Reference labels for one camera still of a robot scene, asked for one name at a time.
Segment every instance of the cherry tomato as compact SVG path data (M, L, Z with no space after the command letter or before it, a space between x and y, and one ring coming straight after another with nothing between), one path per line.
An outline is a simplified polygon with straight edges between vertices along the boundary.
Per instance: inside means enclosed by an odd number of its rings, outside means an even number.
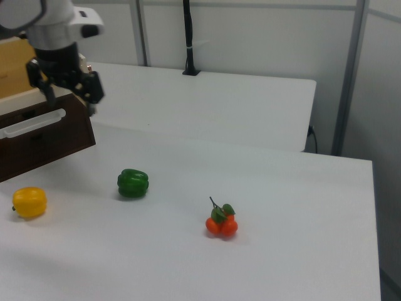
M224 236L232 236L235 234L237 230L238 230L238 224L234 220L227 220L223 222L223 225L221 227L221 233Z
M206 228L209 230L209 232L213 234L219 234L221 232L221 224L217 224L212 218L208 218L206 220Z

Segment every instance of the white handle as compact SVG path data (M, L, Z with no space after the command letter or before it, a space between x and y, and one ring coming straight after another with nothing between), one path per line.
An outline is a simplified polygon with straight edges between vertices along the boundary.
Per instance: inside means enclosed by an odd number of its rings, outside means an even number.
M19 135L31 132L32 130L46 127L49 124L53 124L60 121L65 116L65 110L59 108L58 110L19 122L17 124L10 125L0 129L0 139L3 138L14 138Z

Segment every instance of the white tabletop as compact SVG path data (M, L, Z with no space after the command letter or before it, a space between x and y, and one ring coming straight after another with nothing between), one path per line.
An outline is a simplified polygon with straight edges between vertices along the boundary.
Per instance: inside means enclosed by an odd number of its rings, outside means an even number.
M316 82L92 63L106 97L93 120L125 129L305 149Z
M94 131L0 183L1 300L380 300L370 161ZM149 175L143 199L117 193L129 167ZM31 221L11 210L24 186L48 195ZM209 196L236 210L233 239L206 233Z

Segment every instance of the black cable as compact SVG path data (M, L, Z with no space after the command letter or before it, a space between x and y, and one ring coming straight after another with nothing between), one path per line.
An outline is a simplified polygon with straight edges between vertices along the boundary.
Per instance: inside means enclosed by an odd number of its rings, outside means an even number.
M313 135L313 138L315 139L315 152L317 154L318 153L318 139L316 138L316 133L315 133L315 130L313 129L312 125L310 125L308 128L308 136L307 137L309 137L310 135Z

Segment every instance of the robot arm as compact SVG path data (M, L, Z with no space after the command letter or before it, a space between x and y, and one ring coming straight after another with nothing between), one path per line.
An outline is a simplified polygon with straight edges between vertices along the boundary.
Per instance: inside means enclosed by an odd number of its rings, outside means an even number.
M76 42L104 32L99 15L70 0L0 0L0 39L22 31L36 53L26 65L31 86L50 105L56 102L51 85L67 88L87 103L92 115L104 93L97 72L81 71Z

